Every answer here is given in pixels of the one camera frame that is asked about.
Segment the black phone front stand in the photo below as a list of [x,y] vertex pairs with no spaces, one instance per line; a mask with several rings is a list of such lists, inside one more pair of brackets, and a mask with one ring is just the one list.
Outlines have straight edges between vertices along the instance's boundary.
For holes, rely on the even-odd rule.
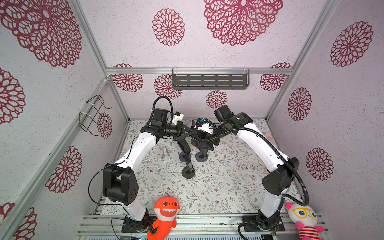
[[192,171],[193,171],[193,164],[192,164],[191,159],[190,159],[190,160],[187,160],[185,163],[186,163],[186,165],[187,165],[189,171],[192,172]]

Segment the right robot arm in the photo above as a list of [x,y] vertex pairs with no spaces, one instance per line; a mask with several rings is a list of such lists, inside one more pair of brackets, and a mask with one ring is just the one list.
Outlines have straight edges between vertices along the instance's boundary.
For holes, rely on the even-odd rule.
[[[264,201],[259,210],[263,219],[270,219],[280,212],[284,199],[288,198],[300,206],[309,204],[307,188],[298,174],[299,160],[289,158],[276,148],[257,128],[246,113],[235,115],[228,106],[218,108],[214,114],[218,124],[198,119],[193,126],[194,139],[200,143],[214,143],[221,138],[234,134],[243,140],[260,157],[269,174],[262,179],[266,190]],[[303,192],[303,201],[287,193],[294,179],[297,179]]]

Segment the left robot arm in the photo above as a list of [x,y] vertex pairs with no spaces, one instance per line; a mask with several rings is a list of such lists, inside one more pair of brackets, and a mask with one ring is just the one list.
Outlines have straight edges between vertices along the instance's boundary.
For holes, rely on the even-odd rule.
[[161,138],[171,137],[178,143],[182,151],[180,156],[187,165],[182,170],[184,178],[191,179],[196,173],[191,162],[191,148],[185,140],[189,133],[183,123],[184,115],[176,112],[168,123],[167,114],[167,110],[154,109],[149,122],[141,129],[130,150],[113,165],[107,164],[103,169],[103,196],[122,205],[130,221],[137,224],[148,224],[149,211],[137,199],[139,185],[135,172]]

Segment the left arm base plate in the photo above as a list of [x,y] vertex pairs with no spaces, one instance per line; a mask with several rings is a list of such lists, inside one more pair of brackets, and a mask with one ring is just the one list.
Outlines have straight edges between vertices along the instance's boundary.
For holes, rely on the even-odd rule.
[[125,216],[122,233],[142,233],[149,227],[149,217],[144,217],[141,221],[135,221]]

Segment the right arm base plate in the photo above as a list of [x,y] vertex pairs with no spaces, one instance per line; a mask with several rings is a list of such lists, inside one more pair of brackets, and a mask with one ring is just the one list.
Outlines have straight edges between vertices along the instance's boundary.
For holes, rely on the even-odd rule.
[[242,216],[243,223],[252,223],[244,227],[246,232],[284,232],[285,227],[280,214],[269,219],[259,215]]

